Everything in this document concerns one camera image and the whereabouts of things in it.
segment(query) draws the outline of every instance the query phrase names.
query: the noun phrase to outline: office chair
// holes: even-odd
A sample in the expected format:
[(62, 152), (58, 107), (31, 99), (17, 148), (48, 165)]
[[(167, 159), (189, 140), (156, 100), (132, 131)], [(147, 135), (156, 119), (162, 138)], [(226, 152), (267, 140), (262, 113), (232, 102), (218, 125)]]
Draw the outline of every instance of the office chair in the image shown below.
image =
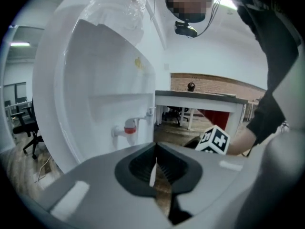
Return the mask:
[(23, 152), (24, 152), (24, 154), (27, 154), (26, 149), (33, 145), (32, 158), (37, 159), (37, 156), (35, 155), (35, 149), (39, 142), (43, 142), (43, 139), (42, 139), (41, 135), (37, 136), (39, 128), (38, 128), (36, 117), (35, 117), (33, 101), (32, 101), (31, 107), (25, 107), (25, 108), (22, 108), (22, 110), (27, 110), (27, 112), (30, 116), (30, 119), (24, 120), (22, 118), (22, 116), (25, 114), (25, 112), (12, 114), (11, 117), (18, 117), (18, 119), (20, 121), (20, 125), (13, 128), (13, 133), (20, 134), (20, 133), (26, 132), (28, 134), (28, 137), (30, 137), (31, 133), (32, 133), (33, 139), (23, 148)]
[[(195, 90), (196, 85), (194, 84), (194, 82), (190, 82), (187, 85), (187, 91), (188, 92), (193, 92)], [(174, 107), (174, 106), (168, 106), (172, 111), (168, 112), (167, 114), (165, 114), (165, 121), (167, 121), (167, 117), (174, 117), (177, 119), (178, 121), (178, 125), (180, 125), (180, 120), (179, 117), (181, 117), (182, 114), (182, 108), (180, 107)]]

